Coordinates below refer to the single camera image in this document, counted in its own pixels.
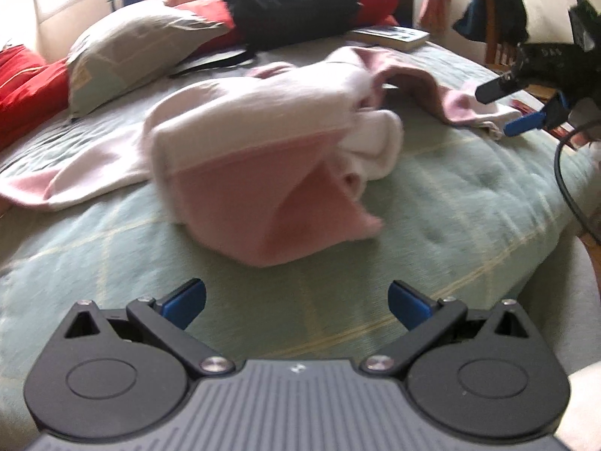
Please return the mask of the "white fleece right forearm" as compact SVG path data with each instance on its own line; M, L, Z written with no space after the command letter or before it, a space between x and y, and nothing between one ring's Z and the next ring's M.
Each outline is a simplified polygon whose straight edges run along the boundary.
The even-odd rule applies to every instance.
M592 363L568 377L571 397L555 437L569 450L601 449L601 362Z

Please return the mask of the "person right hand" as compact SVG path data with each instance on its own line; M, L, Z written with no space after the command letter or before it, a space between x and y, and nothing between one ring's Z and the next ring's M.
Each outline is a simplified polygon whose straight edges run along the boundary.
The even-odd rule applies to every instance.
M571 145L576 149L593 145L594 142L600 142L600 128L595 127L584 132L578 132L571 139Z

